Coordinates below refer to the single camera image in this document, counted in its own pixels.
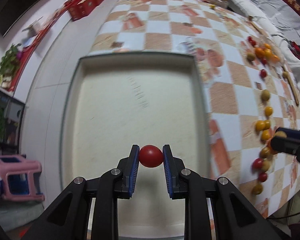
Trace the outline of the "red cherry tomato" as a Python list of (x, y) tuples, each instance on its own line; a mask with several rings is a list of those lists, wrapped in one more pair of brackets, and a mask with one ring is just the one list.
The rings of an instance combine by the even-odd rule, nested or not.
[(264, 79), (267, 76), (267, 71), (265, 69), (260, 70), (260, 78)]
[(164, 156), (162, 151), (153, 145), (145, 145), (139, 152), (139, 162), (149, 168), (155, 168), (162, 164)]

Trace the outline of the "pink plastic stool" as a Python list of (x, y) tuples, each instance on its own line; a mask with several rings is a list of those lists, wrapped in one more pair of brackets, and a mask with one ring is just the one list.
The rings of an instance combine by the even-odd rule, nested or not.
[(29, 160), (18, 154), (1, 155), (3, 199), (12, 202), (44, 201), (45, 196), (39, 185), (41, 172), (42, 165), (36, 160)]

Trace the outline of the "yellow cherry tomato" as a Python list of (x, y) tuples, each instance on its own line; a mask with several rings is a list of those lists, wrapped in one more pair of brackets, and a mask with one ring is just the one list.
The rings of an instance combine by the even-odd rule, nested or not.
[(263, 130), (262, 133), (261, 133), (261, 136), (260, 136), (260, 140), (262, 142), (266, 142), (270, 138), (271, 138), (271, 131), (269, 129)]
[(264, 115), (265, 115), (266, 117), (269, 117), (269, 116), (271, 116), (272, 114), (273, 114), (273, 108), (272, 108), (272, 107), (267, 106), (267, 107), (264, 108)]
[(256, 132), (260, 132), (263, 131), (265, 129), (265, 122), (263, 120), (257, 120), (257, 122), (255, 122), (255, 131)]

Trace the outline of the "wooden stick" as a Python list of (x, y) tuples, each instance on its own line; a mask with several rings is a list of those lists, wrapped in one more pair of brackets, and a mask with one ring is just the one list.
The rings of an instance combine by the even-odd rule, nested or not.
[(299, 98), (298, 98), (298, 95), (297, 95), (296, 88), (295, 88), (295, 86), (294, 86), (293, 80), (292, 80), (292, 78), (291, 78), (291, 76), (290, 76), (290, 74), (289, 74), (289, 71), (288, 71), (287, 67), (284, 66), (284, 65), (282, 65), (281, 68), (282, 68), (282, 70), (283, 70), (282, 76), (283, 76), (284, 79), (286, 79), (286, 80), (288, 81), (288, 84), (289, 84), (289, 86), (290, 86), (290, 89), (291, 89), (291, 91), (292, 91), (292, 93), (293, 93), (293, 97), (294, 97), (294, 100), (295, 100), (295, 104), (296, 104), (297, 106), (299, 106), (299, 105), (300, 105), (300, 101), (299, 101)]

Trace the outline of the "red gift box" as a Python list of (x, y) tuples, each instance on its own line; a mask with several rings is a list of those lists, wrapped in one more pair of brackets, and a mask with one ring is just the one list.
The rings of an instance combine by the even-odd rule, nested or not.
[(88, 16), (96, 8), (96, 0), (73, 0), (68, 7), (68, 12), (73, 21)]

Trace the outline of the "green kiwi fruit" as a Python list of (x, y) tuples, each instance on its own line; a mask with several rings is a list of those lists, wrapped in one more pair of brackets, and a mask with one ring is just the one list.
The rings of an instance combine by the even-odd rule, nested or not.
[(267, 89), (264, 89), (262, 90), (260, 97), (263, 102), (267, 102), (270, 99), (270, 92)]
[(249, 62), (253, 62), (255, 59), (256, 59), (255, 54), (253, 54), (253, 53), (247, 53), (247, 60)]

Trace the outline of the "green potted plant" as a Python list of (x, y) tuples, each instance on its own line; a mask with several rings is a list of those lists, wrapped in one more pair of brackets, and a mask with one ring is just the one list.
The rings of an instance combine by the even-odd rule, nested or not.
[(20, 68), (22, 51), (21, 43), (11, 44), (0, 61), (0, 87), (8, 88), (17, 70)]

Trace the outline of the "white shallow tray box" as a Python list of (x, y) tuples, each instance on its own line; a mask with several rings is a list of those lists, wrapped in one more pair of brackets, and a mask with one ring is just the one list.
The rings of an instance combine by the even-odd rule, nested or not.
[(210, 173), (205, 96), (194, 57), (166, 52), (89, 55), (66, 97), (61, 185), (100, 177), (133, 145), (170, 145), (185, 167)]

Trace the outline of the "orange mandarin by bowl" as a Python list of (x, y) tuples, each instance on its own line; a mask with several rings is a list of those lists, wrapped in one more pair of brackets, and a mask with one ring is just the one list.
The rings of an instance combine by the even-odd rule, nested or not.
[(264, 50), (260, 47), (255, 47), (254, 49), (255, 55), (258, 59), (264, 59), (265, 58), (265, 53)]

